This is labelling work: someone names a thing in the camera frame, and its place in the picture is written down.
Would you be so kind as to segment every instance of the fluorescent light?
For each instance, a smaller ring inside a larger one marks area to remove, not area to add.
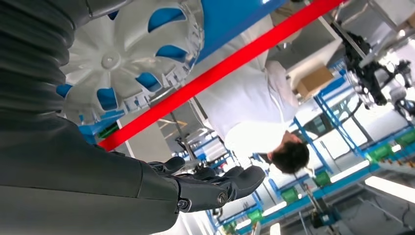
[[[330,177],[330,181],[332,183],[337,182],[337,181],[341,180],[342,178],[347,177],[347,176],[349,176],[349,175],[365,168],[368,165],[370,165],[369,160],[365,160],[365,161],[363,161],[359,164],[356,164],[356,165],[352,166],[351,168],[349,168],[347,170],[344,170],[344,171],[340,172],[337,175],[334,175],[334,176]]]
[[[270,235],[281,235],[281,226],[279,223],[276,223],[271,226]]]
[[[262,213],[262,216],[268,216],[268,215],[270,215],[274,212],[279,211],[280,209],[282,209],[286,206],[287,206],[286,202],[281,202],[281,203],[277,204],[276,206],[273,206],[273,207],[267,209],[266,211],[264,211],[264,213]]]
[[[400,146],[400,145],[395,145],[395,146],[392,146],[392,151],[394,152],[394,153],[396,153],[397,151],[400,151],[401,149],[402,149],[402,147]]]
[[[383,192],[393,196],[400,197],[409,202],[415,203],[415,189],[404,185],[394,183],[376,176],[372,176],[365,180],[365,183]]]
[[[243,227],[246,227],[250,224],[251,224],[251,220],[247,219],[244,222],[241,222],[241,223],[237,224],[235,228],[236,228],[236,230],[239,230],[239,229],[242,229]]]

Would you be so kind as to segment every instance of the white lab coat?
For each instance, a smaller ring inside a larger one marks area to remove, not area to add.
[[[188,81],[223,61],[273,27],[267,16],[197,64]],[[298,101],[279,62],[268,52],[222,78],[197,98],[213,129],[237,156],[269,152],[281,142]]]

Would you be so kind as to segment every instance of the red pipe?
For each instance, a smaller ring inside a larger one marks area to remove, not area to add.
[[[160,118],[177,109],[192,97],[230,74],[235,69],[251,61],[271,47],[289,37],[299,29],[315,21],[326,14],[344,0],[314,0],[309,6],[301,9],[284,22],[275,26],[252,43],[235,52],[233,55],[209,69],[150,110],[128,123],[122,129],[114,132],[108,138],[99,143],[100,146],[110,151],[147,128]]]

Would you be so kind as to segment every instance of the robotic hand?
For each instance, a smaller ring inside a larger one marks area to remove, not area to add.
[[[237,166],[223,177],[215,176],[208,168],[194,175],[174,176],[173,174],[184,164],[184,159],[181,157],[174,157],[166,163],[149,163],[160,176],[177,184],[179,189],[177,210],[182,212],[220,208],[227,202],[250,195],[265,178],[265,173],[257,166],[251,166],[246,170]]]

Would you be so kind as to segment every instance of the man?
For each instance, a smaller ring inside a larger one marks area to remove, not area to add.
[[[273,13],[195,66],[192,80],[249,44],[286,17]],[[299,32],[286,39],[289,43]],[[309,151],[287,132],[299,103],[286,80],[286,71],[277,61],[267,60],[268,52],[235,70],[197,96],[208,120],[225,146],[237,157],[253,153],[273,163],[283,173],[293,174],[305,167]]]

